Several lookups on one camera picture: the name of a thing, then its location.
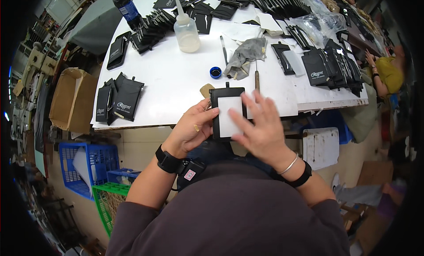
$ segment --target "yellow shirt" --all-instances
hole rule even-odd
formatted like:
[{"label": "yellow shirt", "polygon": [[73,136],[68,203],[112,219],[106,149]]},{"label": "yellow shirt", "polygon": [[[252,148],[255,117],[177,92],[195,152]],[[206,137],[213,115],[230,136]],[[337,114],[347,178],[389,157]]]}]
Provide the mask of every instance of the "yellow shirt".
[{"label": "yellow shirt", "polygon": [[380,57],[375,61],[381,82],[387,86],[390,94],[397,93],[403,84],[402,72],[391,64],[395,57]]}]

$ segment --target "blue bottle label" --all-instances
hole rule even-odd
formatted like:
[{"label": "blue bottle label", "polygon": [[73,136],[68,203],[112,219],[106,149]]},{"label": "blue bottle label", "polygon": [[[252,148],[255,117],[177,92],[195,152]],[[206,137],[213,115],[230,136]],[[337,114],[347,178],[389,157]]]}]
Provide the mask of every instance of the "blue bottle label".
[{"label": "blue bottle label", "polygon": [[124,7],[119,8],[119,11],[121,11],[121,14],[124,16],[125,20],[127,21],[131,21],[135,19],[136,16],[138,15],[137,8],[135,8],[135,5],[132,1],[124,5]]}]

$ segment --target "blue bottle cap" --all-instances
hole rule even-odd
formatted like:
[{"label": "blue bottle cap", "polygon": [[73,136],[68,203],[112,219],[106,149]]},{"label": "blue bottle cap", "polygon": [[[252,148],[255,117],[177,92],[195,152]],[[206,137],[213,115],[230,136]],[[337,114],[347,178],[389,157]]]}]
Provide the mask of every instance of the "blue bottle cap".
[{"label": "blue bottle cap", "polygon": [[221,68],[219,67],[212,67],[211,70],[209,71],[209,74],[211,75],[211,78],[213,79],[218,79],[221,76]]}]

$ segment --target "water bottle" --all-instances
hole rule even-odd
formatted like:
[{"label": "water bottle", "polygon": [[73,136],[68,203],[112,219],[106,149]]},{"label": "water bottle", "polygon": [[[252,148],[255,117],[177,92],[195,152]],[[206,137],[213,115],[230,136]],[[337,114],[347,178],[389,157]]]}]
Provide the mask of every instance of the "water bottle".
[{"label": "water bottle", "polygon": [[113,0],[113,4],[119,9],[132,30],[137,30],[137,27],[143,24],[143,19],[132,0]]},{"label": "water bottle", "polygon": [[182,52],[192,53],[200,48],[199,33],[196,22],[184,13],[180,0],[175,0],[178,8],[177,21],[174,24],[174,31],[177,37],[178,46]]}]

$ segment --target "metal tool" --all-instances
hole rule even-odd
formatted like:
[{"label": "metal tool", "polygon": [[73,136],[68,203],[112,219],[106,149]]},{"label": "metal tool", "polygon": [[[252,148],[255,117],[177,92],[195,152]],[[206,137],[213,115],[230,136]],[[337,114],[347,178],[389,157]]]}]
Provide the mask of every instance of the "metal tool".
[{"label": "metal tool", "polygon": [[255,60],[256,64],[256,71],[255,71],[255,89],[257,89],[259,92],[259,72],[258,72],[258,62]]},{"label": "metal tool", "polygon": [[227,50],[225,49],[224,38],[222,36],[220,36],[220,39],[221,39],[222,50],[224,52],[225,66],[227,66],[228,65],[228,61],[227,61]]}]

